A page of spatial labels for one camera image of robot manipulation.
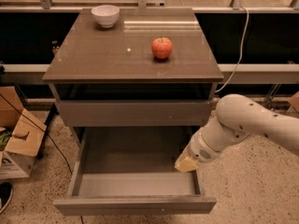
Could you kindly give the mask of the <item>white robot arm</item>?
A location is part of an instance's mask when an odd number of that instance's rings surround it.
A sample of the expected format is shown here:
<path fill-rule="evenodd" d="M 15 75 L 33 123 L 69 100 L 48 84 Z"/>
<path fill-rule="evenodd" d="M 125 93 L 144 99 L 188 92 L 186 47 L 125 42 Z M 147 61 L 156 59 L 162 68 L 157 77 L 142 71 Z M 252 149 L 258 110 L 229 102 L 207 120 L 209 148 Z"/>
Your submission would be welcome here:
<path fill-rule="evenodd" d="M 182 173 L 212 162 L 229 146 L 241 143 L 251 134 L 263 136 L 280 147 L 299 155 L 299 119 L 281 115 L 239 94 L 223 96 L 216 115 L 192 135 L 175 162 Z"/>

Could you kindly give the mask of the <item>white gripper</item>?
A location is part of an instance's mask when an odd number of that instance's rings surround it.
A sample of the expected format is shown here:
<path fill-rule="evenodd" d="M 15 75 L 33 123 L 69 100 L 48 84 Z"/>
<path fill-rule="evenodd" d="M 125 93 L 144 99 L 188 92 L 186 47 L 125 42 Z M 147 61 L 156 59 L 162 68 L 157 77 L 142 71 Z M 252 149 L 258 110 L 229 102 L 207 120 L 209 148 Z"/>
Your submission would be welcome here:
<path fill-rule="evenodd" d="M 192 135 L 188 144 L 188 151 L 182 152 L 175 162 L 175 168 L 187 173 L 198 168 L 198 162 L 208 163 L 216 160 L 220 153 L 210 148 L 203 139 L 202 132 L 197 131 Z"/>

